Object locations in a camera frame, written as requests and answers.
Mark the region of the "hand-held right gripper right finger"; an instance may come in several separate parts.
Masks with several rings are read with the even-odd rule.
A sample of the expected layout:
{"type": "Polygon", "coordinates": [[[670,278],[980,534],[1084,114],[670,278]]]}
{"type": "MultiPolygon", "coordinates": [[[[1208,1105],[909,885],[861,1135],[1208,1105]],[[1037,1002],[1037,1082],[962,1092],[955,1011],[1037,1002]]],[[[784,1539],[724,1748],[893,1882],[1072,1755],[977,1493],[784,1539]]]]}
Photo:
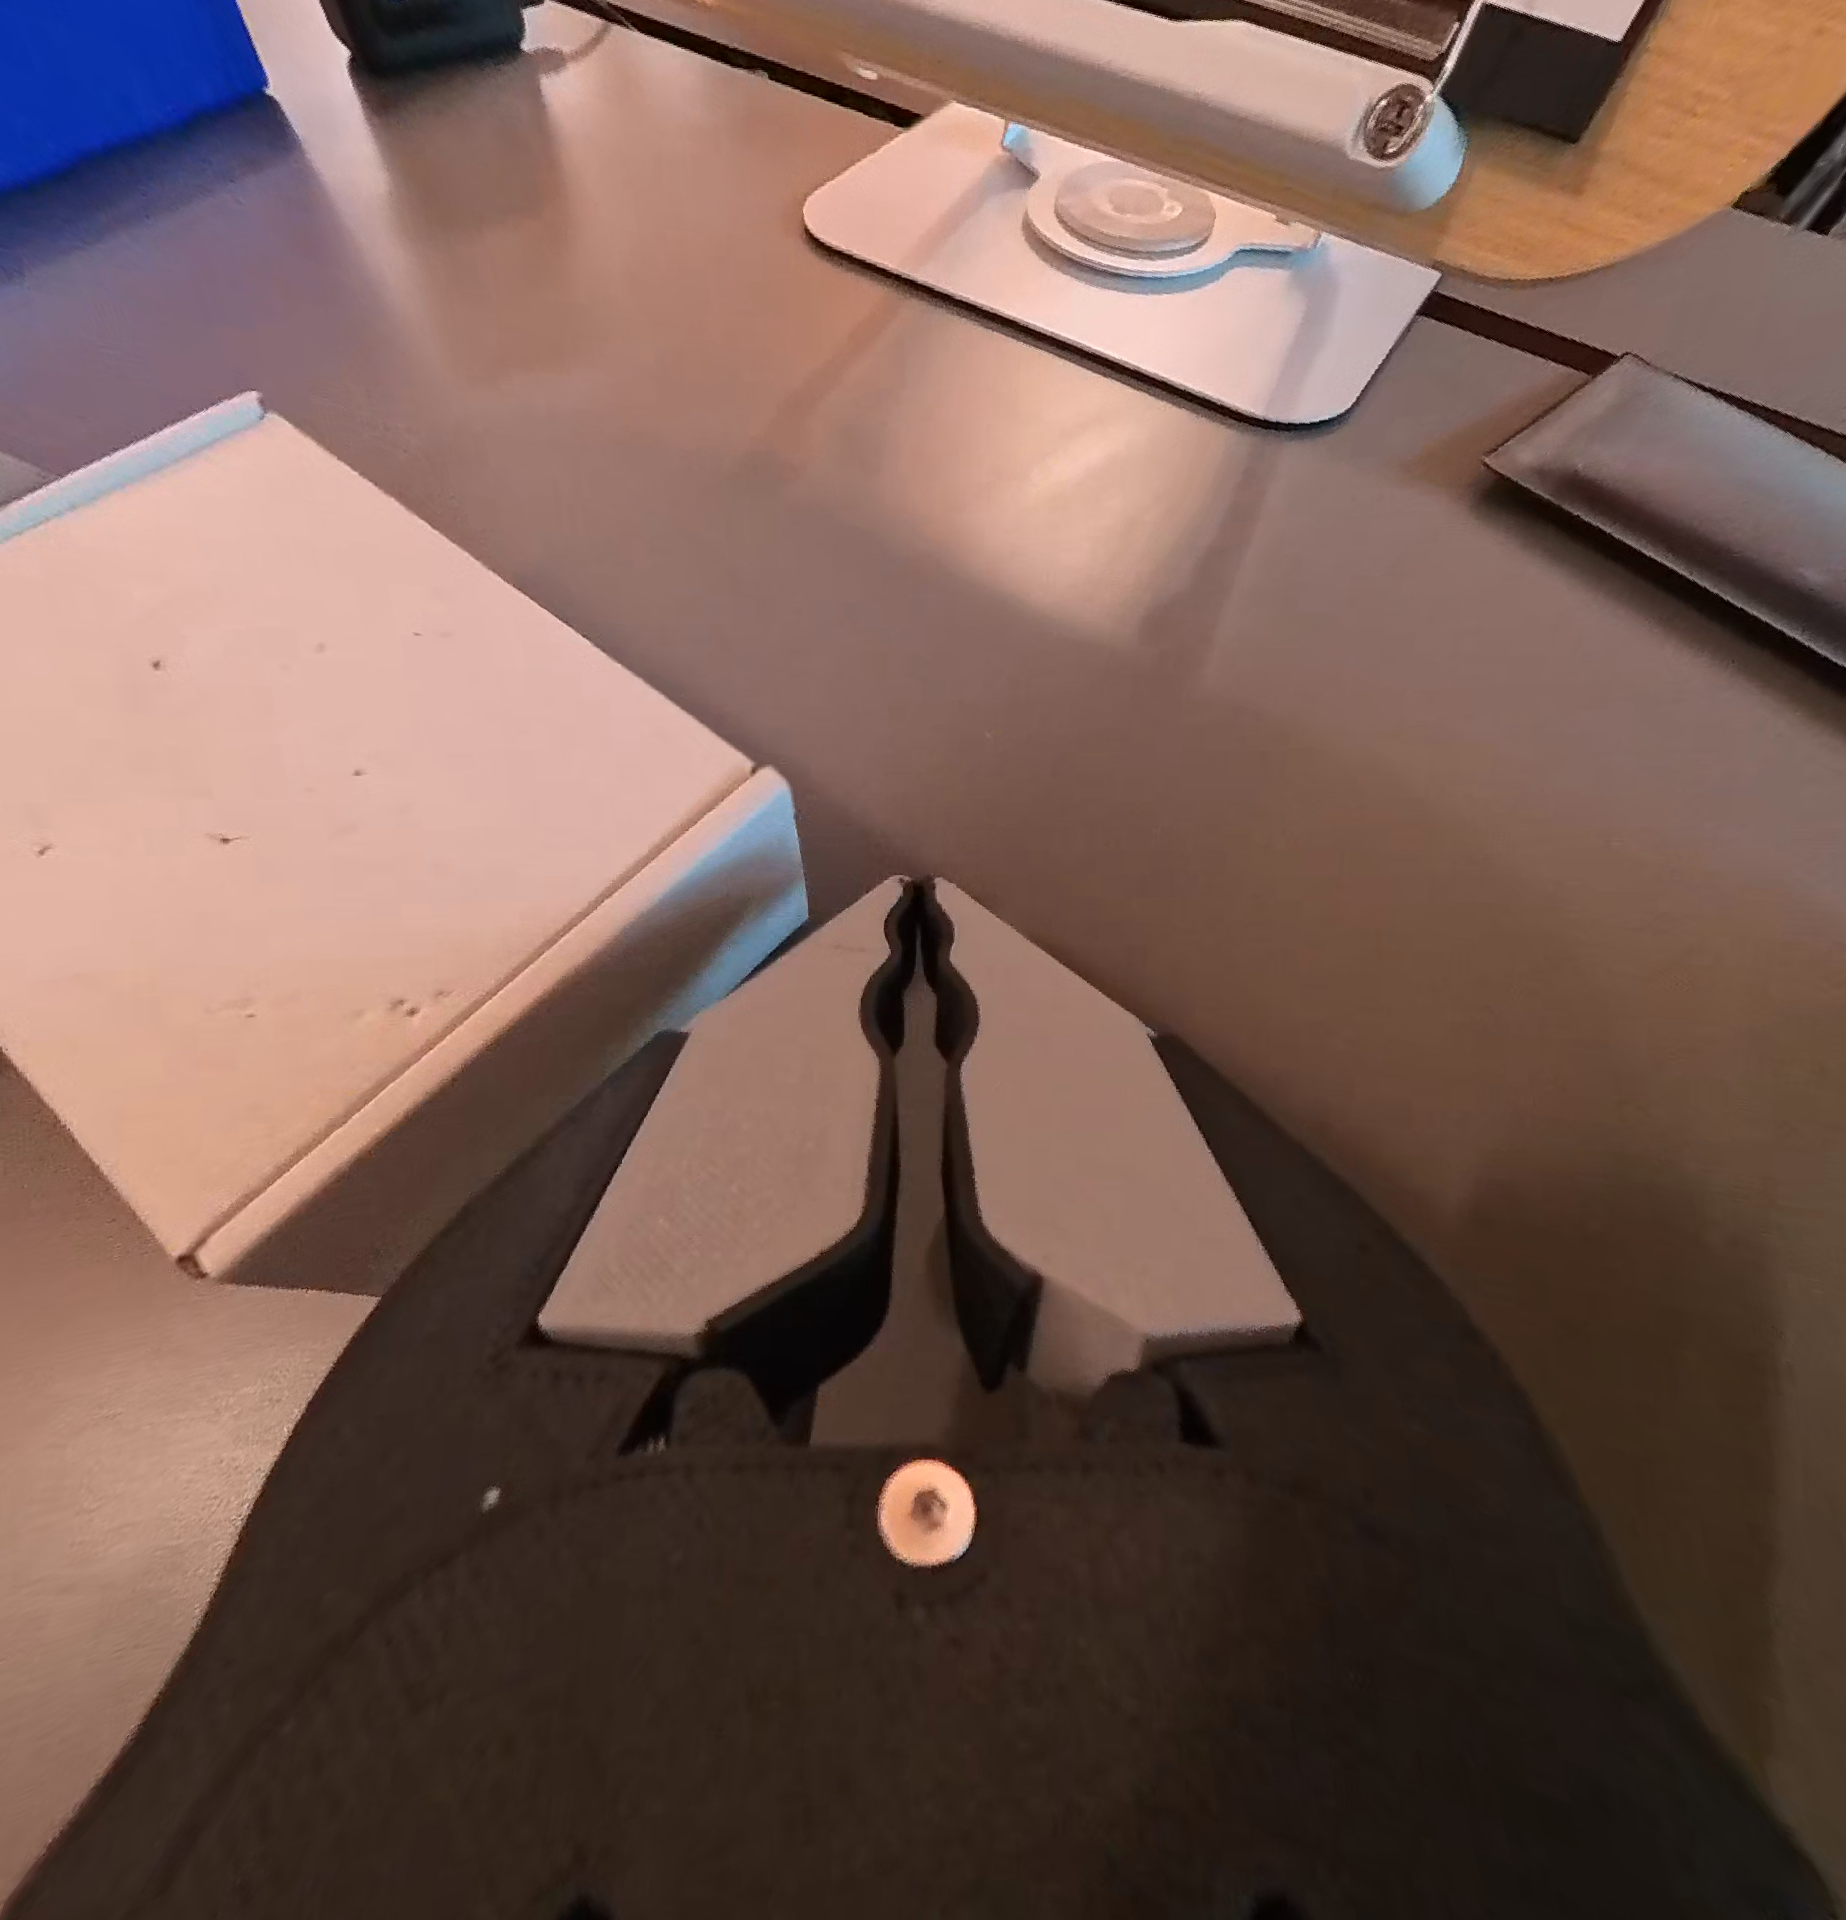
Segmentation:
{"type": "Polygon", "coordinates": [[[984,1390],[1289,1344],[1302,1310],[1160,1034],[950,881],[923,886],[920,954],[952,1301],[984,1390]]]}

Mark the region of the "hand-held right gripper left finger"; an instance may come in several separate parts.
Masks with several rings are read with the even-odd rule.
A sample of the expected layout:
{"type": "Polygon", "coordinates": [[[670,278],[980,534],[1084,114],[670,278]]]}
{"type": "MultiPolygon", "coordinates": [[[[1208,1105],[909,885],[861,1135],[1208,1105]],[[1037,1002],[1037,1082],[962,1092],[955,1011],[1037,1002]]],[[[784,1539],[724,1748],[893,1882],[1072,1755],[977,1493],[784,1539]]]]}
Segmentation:
{"type": "Polygon", "coordinates": [[[667,1072],[548,1341],[735,1372],[775,1419],[862,1354],[891,1301],[916,900],[884,881],[653,1045],[667,1072]]]}

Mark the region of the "white cardboard mailer box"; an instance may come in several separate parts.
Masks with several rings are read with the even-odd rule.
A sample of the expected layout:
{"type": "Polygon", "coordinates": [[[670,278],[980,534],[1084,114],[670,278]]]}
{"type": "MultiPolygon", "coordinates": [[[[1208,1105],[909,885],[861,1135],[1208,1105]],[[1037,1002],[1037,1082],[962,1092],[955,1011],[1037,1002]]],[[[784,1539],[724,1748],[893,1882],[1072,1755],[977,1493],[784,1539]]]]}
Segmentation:
{"type": "Polygon", "coordinates": [[[193,1275],[380,1294],[807,914],[780,774],[262,397],[0,505],[0,1052],[193,1275]]]}

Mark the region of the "blue plastic bin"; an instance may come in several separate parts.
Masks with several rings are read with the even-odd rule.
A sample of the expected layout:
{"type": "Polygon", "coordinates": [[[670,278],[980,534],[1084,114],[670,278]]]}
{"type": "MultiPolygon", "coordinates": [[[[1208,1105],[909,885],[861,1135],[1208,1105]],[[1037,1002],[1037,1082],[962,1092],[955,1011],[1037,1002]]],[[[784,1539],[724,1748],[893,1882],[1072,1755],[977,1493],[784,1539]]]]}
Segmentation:
{"type": "Polygon", "coordinates": [[[0,2],[0,194],[266,85],[237,2],[0,2]]]}

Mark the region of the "silver metal bar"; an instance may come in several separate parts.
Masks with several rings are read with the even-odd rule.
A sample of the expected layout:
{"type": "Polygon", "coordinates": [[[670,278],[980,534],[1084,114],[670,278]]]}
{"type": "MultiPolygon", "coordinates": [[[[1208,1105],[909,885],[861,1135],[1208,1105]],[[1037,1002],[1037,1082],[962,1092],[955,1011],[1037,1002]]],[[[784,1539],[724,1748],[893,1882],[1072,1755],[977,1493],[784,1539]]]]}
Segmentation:
{"type": "Polygon", "coordinates": [[[1846,679],[1846,461],[1618,358],[1487,451],[1488,473],[1846,679]]]}

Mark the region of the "instruction sheet on wooden stand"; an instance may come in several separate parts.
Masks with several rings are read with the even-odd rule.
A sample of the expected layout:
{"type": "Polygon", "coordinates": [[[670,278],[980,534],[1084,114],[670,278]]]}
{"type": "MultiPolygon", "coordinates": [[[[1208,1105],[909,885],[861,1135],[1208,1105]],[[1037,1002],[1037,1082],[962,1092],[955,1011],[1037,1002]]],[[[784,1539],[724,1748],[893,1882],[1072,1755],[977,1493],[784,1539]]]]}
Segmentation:
{"type": "Polygon", "coordinates": [[[1435,79],[1129,4],[597,4],[803,77],[971,104],[1490,283],[1648,253],[1727,209],[1846,92],[1846,2],[1655,4],[1576,141],[1435,79]]]}

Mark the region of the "black device with screen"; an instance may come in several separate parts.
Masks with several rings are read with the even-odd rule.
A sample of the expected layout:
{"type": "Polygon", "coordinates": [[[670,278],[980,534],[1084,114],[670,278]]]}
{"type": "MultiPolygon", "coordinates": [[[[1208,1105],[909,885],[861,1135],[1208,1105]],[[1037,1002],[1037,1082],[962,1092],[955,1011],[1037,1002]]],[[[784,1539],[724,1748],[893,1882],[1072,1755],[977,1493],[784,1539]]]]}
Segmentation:
{"type": "Polygon", "coordinates": [[[528,2],[321,2],[352,65],[384,79],[521,51],[528,2]]]}

